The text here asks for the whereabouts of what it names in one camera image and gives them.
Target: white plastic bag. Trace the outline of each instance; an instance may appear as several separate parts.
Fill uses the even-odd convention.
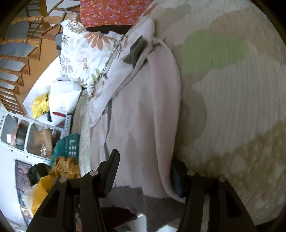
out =
[[[81,92],[82,87],[76,81],[54,81],[51,84],[49,108],[53,125],[65,119],[54,112],[63,115],[74,113]]]
[[[25,203],[30,215],[33,217],[34,215],[32,214],[32,205],[33,205],[33,200],[34,200],[34,190],[35,187],[37,186],[37,184],[33,185],[31,188],[29,188],[28,190],[26,190],[26,192],[24,192],[22,194],[22,200]]]

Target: gray cloth patch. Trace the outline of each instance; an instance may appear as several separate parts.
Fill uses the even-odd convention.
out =
[[[141,188],[129,186],[113,187],[108,199],[117,207],[133,213],[143,213],[147,218],[147,232],[156,232],[178,218],[184,211],[184,204],[172,198],[155,198],[143,194]]]
[[[107,106],[107,132],[106,132],[106,137],[104,141],[104,152],[105,152],[105,158],[108,160],[109,158],[109,152],[106,144],[106,139],[110,130],[110,121],[111,121],[111,113],[112,113],[112,101],[110,100]]]
[[[147,44],[148,41],[140,36],[135,43],[130,46],[130,53],[123,59],[123,62],[132,64],[132,67],[135,68],[137,60]]]

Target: yellow bag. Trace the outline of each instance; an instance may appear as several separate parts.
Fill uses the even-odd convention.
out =
[[[50,92],[46,92],[32,101],[31,108],[34,119],[46,114],[49,111],[49,94]]]
[[[34,200],[32,204],[33,215],[35,215],[36,211],[43,203],[44,199],[46,198],[52,187],[53,187],[53,177],[50,175],[42,177],[40,181],[37,183],[37,186],[35,187],[34,190]]]

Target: black bag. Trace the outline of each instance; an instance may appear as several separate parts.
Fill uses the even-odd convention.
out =
[[[51,167],[45,163],[38,163],[31,167],[27,173],[27,176],[31,182],[31,186],[38,183],[41,177],[47,176],[50,170]]]

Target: yellow cloth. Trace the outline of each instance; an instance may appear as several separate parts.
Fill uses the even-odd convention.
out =
[[[74,163],[74,158],[65,158],[63,156],[59,156],[56,158],[49,174],[56,179],[62,176],[65,176],[68,179],[80,178],[80,169],[78,164]]]
[[[48,175],[42,177],[34,190],[34,200],[32,204],[32,213],[35,215],[36,211],[53,187],[53,178]]]

